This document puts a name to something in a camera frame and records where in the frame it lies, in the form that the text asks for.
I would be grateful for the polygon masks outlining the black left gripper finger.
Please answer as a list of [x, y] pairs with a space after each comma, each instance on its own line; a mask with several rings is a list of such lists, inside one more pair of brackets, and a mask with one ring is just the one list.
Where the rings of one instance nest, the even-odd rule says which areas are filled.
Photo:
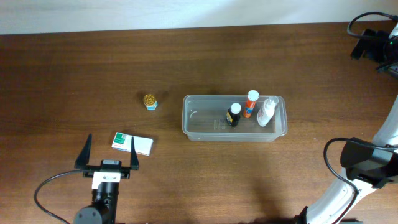
[[134, 137], [131, 138], [130, 169], [131, 170], [139, 170], [139, 160], [137, 158], [137, 154], [136, 154], [136, 150], [135, 150]]
[[85, 169], [90, 160], [90, 150], [91, 150], [92, 134], [89, 134], [86, 143], [75, 160], [75, 169]]

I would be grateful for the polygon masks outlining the dark brown medicine bottle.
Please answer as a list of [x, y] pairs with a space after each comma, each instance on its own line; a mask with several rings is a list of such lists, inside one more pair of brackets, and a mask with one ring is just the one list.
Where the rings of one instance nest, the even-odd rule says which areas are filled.
[[241, 105], [233, 103], [226, 112], [226, 121], [231, 127], [236, 127], [240, 120]]

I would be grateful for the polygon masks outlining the white spray bottle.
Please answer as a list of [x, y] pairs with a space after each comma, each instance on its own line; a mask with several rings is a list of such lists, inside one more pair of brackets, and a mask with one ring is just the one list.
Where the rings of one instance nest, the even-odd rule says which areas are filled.
[[275, 113], [275, 108], [279, 102], [278, 97], [270, 96], [261, 106], [257, 114], [257, 122], [259, 126], [264, 127], [271, 120]]

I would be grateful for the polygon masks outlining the orange tablet tube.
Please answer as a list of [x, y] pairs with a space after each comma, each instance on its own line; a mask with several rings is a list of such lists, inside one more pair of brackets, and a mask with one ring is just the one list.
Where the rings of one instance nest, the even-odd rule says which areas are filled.
[[254, 107], [258, 99], [259, 99], [259, 93], [256, 90], [250, 90], [247, 93], [246, 105], [243, 111], [243, 116], [245, 118], [250, 118], [252, 116], [252, 112], [254, 110]]

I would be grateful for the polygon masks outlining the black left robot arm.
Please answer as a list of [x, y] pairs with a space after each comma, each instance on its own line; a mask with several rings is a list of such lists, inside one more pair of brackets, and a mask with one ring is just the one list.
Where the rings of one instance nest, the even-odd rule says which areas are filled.
[[102, 160], [98, 166], [89, 164], [92, 135], [75, 160], [74, 168], [83, 172], [83, 177], [92, 179], [91, 204], [80, 209], [73, 222], [77, 224], [113, 224], [119, 195], [119, 183], [129, 179], [132, 170], [139, 170], [134, 141], [131, 141], [130, 164], [123, 166], [121, 161]]

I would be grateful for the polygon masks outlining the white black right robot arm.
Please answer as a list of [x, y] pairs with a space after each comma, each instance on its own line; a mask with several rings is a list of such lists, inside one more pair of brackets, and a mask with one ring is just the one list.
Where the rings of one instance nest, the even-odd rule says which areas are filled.
[[[390, 33], [367, 29], [358, 37], [351, 53], [360, 58], [370, 53], [378, 59], [379, 71], [397, 71], [397, 29]], [[340, 156], [342, 170], [337, 173], [324, 156], [329, 171], [336, 177], [318, 201], [294, 217], [294, 223], [341, 223], [346, 214], [365, 196], [386, 184], [397, 182], [397, 105], [394, 104], [372, 142], [358, 138], [334, 138], [324, 147], [324, 154], [334, 142], [344, 142]]]

